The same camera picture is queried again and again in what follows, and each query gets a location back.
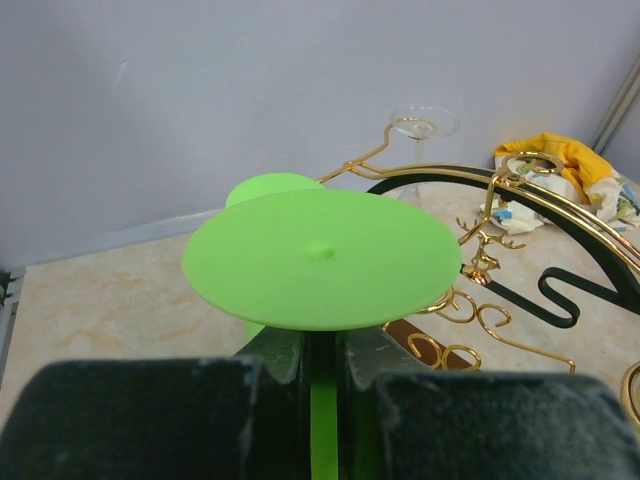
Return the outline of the green wine glass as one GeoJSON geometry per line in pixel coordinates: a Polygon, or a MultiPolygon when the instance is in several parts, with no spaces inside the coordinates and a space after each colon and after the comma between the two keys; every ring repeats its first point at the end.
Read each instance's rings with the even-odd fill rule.
{"type": "Polygon", "coordinates": [[[226,198],[225,208],[229,209],[240,203],[273,194],[325,189],[326,187],[317,180],[296,173],[261,174],[235,186],[226,198]]]}
{"type": "Polygon", "coordinates": [[[337,335],[433,304],[461,267],[457,239],[408,204],[326,188],[261,196],[225,209],[189,239],[191,287],[237,318],[300,332],[310,360],[310,460],[339,475],[337,335]]]}

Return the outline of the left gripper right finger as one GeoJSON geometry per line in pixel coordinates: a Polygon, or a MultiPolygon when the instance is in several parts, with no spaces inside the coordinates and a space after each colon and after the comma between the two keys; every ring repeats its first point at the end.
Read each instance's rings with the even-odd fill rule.
{"type": "Polygon", "coordinates": [[[338,337],[344,479],[635,479],[614,393],[564,373],[442,372],[378,327],[338,337]]]}

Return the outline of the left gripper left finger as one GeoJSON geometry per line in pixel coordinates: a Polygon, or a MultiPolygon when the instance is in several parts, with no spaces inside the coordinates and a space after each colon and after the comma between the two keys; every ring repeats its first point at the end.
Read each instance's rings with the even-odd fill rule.
{"type": "Polygon", "coordinates": [[[306,479],[304,336],[262,330],[230,357],[49,364],[1,433],[5,479],[306,479]]]}

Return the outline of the clear wine glass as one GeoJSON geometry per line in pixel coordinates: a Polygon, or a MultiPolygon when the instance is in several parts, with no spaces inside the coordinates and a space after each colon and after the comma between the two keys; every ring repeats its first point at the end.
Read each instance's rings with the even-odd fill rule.
{"type": "Polygon", "coordinates": [[[459,121],[451,111],[416,104],[396,108],[391,114],[391,124],[401,134],[415,141],[411,166],[423,164],[427,141],[447,138],[459,129],[459,121]]]}

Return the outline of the green wine glass front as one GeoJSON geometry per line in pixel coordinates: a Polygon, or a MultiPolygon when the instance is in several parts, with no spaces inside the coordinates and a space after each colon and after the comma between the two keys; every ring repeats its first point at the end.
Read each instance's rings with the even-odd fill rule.
{"type": "Polygon", "coordinates": [[[273,194],[325,189],[326,187],[317,180],[296,173],[261,174],[235,186],[226,198],[225,208],[229,209],[240,203],[273,194]]]}

